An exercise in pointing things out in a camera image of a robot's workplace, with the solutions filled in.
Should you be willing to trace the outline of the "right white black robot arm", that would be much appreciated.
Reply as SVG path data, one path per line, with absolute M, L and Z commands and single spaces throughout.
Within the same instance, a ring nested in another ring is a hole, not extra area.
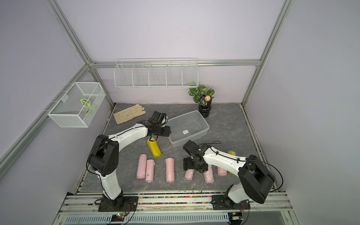
M 257 156 L 233 156 L 217 150 L 212 143 L 197 145 L 187 141 L 183 150 L 190 156 L 184 159 L 184 170 L 194 169 L 200 173 L 210 170 L 210 166 L 220 167 L 234 175 L 240 182 L 232 184 L 224 195 L 213 195 L 214 210 L 239 209 L 247 200 L 263 204 L 275 183 L 275 177 Z

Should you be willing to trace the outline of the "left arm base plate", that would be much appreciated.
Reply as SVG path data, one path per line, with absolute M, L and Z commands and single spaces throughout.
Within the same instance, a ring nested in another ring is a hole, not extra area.
M 99 204 L 99 212 L 135 212 L 137 210 L 139 197 L 137 196 L 120 196 L 111 200 L 105 196 Z

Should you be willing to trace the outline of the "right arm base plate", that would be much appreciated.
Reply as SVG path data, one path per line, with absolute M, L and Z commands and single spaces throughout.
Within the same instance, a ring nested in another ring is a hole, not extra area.
M 250 204 L 248 200 L 244 200 L 240 203 L 234 203 L 230 198 L 222 195 L 212 195 L 210 201 L 213 210 L 224 211 L 224 210 L 249 210 Z

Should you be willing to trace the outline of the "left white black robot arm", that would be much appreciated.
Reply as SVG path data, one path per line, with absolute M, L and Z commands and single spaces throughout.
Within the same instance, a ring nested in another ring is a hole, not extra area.
M 98 176 L 103 189 L 103 198 L 112 207 L 123 204 L 123 191 L 119 186 L 116 169 L 119 164 L 119 152 L 131 143 L 145 137 L 169 137 L 171 128 L 166 125 L 141 121 L 117 134 L 99 135 L 87 159 Z

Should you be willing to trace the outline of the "clear plastic storage box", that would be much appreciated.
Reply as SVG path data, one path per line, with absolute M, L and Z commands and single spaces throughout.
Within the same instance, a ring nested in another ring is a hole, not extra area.
M 167 125 L 171 128 L 168 139 L 174 148 L 183 146 L 189 140 L 195 141 L 205 136 L 210 129 L 199 111 L 191 111 L 174 117 L 167 122 Z

